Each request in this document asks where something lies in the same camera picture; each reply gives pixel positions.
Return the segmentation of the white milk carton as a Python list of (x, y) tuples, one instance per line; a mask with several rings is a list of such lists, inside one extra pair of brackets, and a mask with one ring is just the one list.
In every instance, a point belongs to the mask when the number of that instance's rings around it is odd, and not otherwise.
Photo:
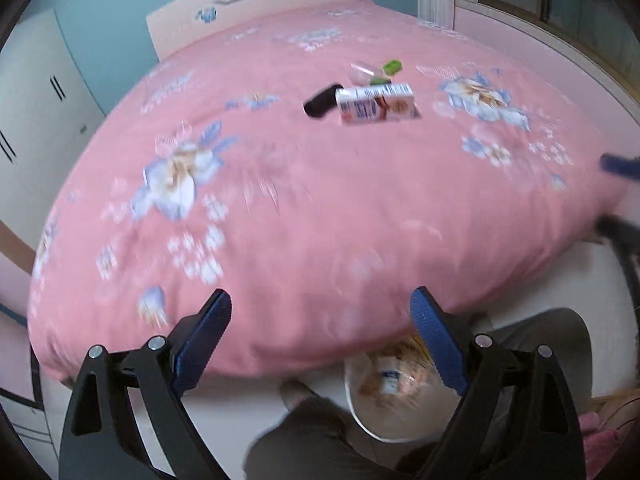
[(408, 84), (338, 89), (335, 99), (347, 125), (407, 120), (418, 116), (414, 93)]

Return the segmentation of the small green block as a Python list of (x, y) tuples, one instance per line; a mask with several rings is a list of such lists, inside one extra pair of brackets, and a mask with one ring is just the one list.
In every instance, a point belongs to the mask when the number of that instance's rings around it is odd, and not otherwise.
[(373, 77), (370, 79), (370, 86), (384, 86), (384, 84), (391, 84), (390, 79), (385, 77)]

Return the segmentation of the clear plastic cup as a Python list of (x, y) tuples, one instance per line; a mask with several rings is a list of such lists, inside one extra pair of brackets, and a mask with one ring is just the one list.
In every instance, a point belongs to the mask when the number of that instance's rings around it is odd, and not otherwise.
[(369, 81), (373, 77), (385, 77), (379, 68), (366, 63), (353, 62), (349, 67), (349, 81), (354, 86), (370, 87)]

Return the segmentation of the white trash bin with bag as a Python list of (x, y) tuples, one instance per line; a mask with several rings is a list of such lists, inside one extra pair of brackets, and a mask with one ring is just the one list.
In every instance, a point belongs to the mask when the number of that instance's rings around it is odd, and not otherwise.
[(416, 335), (347, 359), (344, 385), (356, 423), (390, 444), (439, 439), (460, 400)]

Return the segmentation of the white wardrobe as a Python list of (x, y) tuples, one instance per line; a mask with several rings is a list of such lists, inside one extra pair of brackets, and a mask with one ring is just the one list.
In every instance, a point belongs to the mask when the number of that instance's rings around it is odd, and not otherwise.
[(36, 248), (70, 170), (104, 114), (52, 10), (18, 23), (1, 50), (1, 221)]

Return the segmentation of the green toy brick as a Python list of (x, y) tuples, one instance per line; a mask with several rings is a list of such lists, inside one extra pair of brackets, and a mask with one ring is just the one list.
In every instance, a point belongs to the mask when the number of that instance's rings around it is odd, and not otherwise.
[(402, 70), (402, 63), (399, 60), (391, 60), (383, 65), (382, 71), (387, 76), (394, 76)]

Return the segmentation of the black foam roller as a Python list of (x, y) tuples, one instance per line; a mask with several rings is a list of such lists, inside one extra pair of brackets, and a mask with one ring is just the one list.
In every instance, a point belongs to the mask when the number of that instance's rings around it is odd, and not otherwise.
[(332, 84), (318, 92), (303, 105), (305, 114), (312, 119), (321, 119), (337, 108), (336, 92), (343, 90), (341, 84)]

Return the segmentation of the pink floral bed sheet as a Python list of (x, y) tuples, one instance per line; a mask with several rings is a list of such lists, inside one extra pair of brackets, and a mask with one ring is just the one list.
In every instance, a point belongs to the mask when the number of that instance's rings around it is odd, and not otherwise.
[[(305, 114), (360, 87), (353, 62), (391, 60), (416, 118)], [(218, 32), (155, 66), (80, 155), (38, 248), (30, 343), (62, 382), (224, 289), (211, 372), (343, 359), (406, 336), (419, 286), (465, 313), (544, 270), (622, 200), (607, 149), (526, 65), (369, 1)]]

